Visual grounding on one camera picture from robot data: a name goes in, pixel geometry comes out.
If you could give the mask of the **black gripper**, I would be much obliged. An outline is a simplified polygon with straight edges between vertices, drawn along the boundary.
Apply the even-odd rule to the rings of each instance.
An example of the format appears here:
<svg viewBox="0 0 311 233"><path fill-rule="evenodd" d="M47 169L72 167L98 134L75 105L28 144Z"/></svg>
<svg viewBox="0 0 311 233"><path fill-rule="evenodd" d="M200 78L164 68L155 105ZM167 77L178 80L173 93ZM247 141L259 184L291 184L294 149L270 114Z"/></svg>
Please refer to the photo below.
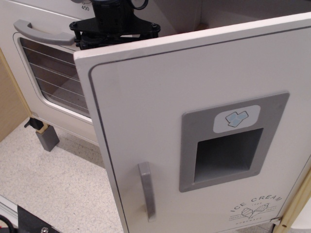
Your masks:
<svg viewBox="0 0 311 233"><path fill-rule="evenodd" d="M69 28L75 33L76 46L81 50L157 38L160 25L129 16L96 16L74 21Z"/></svg>

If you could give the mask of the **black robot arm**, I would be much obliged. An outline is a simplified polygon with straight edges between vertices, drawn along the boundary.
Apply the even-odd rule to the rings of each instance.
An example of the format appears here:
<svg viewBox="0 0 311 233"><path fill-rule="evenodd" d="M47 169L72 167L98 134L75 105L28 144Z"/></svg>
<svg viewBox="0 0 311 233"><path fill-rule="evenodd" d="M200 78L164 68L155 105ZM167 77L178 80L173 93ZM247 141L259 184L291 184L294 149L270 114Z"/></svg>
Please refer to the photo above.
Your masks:
<svg viewBox="0 0 311 233"><path fill-rule="evenodd" d="M138 18L134 10L148 5L145 0L135 6L130 0L92 0L94 18L74 21L69 27L75 33L76 46L94 49L157 38L160 25Z"/></svg>

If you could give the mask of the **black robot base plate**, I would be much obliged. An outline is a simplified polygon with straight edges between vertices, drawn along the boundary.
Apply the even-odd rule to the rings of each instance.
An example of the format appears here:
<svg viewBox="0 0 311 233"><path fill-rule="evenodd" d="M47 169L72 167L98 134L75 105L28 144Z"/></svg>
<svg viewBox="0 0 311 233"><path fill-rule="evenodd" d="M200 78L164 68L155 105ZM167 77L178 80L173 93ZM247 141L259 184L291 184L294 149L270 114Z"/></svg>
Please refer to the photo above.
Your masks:
<svg viewBox="0 0 311 233"><path fill-rule="evenodd" d="M43 221L24 208L17 206L19 233L60 233L54 226Z"/></svg>

